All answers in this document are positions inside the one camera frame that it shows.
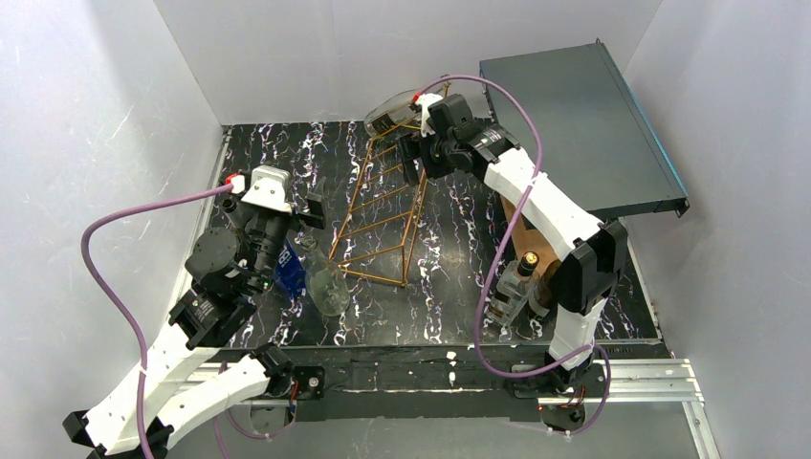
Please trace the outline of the clear bottle with dark label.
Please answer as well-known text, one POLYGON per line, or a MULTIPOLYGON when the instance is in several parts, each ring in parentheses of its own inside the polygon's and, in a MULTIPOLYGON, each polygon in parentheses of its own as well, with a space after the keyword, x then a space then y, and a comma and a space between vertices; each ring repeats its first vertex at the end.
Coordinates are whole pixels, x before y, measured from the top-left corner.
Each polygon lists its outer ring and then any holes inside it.
POLYGON ((416 101, 421 95, 417 90, 406 90, 372 109, 363 120, 367 135, 377 138, 404 126, 419 128, 422 109, 416 101))

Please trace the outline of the gold wire wine rack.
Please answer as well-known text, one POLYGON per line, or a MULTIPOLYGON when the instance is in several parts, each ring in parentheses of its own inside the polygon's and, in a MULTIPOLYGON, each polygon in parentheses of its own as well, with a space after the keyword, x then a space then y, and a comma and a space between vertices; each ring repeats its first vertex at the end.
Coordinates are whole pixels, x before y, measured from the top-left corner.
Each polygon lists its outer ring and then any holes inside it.
POLYGON ((400 127, 370 138, 352 172, 354 190, 329 256, 348 276, 404 287, 414 253, 426 191, 425 174, 408 186, 397 155, 397 139, 419 128, 400 127))

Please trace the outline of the clear pear-shaped glass bottle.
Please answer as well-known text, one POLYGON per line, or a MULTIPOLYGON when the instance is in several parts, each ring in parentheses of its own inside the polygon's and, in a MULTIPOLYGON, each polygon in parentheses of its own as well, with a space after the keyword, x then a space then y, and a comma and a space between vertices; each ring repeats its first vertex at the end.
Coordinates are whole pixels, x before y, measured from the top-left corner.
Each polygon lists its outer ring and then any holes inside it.
POLYGON ((343 271, 328 258, 310 234, 300 238, 304 253, 306 292, 325 317, 338 317, 350 305, 350 292, 343 271))

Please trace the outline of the clear square bottle black cap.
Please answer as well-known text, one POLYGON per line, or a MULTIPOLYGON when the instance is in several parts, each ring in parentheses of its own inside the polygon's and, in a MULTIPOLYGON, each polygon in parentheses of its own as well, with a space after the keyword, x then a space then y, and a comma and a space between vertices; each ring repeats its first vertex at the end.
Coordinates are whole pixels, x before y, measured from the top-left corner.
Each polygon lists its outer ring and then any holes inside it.
POLYGON ((539 261, 536 252, 526 251, 507 265, 497 280, 493 298, 486 308, 487 318, 502 327, 513 323, 537 286, 539 261))

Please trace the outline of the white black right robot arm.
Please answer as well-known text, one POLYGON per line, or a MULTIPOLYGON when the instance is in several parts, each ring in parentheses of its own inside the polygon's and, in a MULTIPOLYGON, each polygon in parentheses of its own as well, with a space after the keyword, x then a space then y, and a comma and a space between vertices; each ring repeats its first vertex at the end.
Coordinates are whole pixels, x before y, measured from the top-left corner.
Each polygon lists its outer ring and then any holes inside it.
POLYGON ((554 333, 544 365, 520 376, 552 373, 571 383, 591 364, 597 324, 623 275, 626 228, 577 205, 537 169, 515 136, 475 119, 463 96, 417 93, 409 106, 418 114, 420 131, 398 139, 398 154, 410 183, 417 178, 417 161, 429 178, 471 173, 514 205, 513 224, 524 218, 552 248, 556 260, 540 282, 537 300, 553 313, 554 333))

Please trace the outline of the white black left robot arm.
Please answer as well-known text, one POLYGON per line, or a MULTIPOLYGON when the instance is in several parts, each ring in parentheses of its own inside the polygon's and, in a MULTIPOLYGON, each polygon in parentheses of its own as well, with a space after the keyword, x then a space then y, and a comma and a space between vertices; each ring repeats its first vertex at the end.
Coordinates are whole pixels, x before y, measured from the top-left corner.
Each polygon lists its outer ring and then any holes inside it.
POLYGON ((206 421, 246 400, 269 396, 294 405, 306 381, 276 345, 263 344, 204 382, 187 378, 215 357, 254 314, 254 295, 265 292, 287 234, 324 226, 323 188, 299 210, 288 178, 236 173, 210 196, 222 195, 227 229, 208 229, 186 261, 192 283, 170 310, 152 344, 137 334, 137 365, 99 404, 69 413, 63 428, 94 458, 164 458, 206 421))

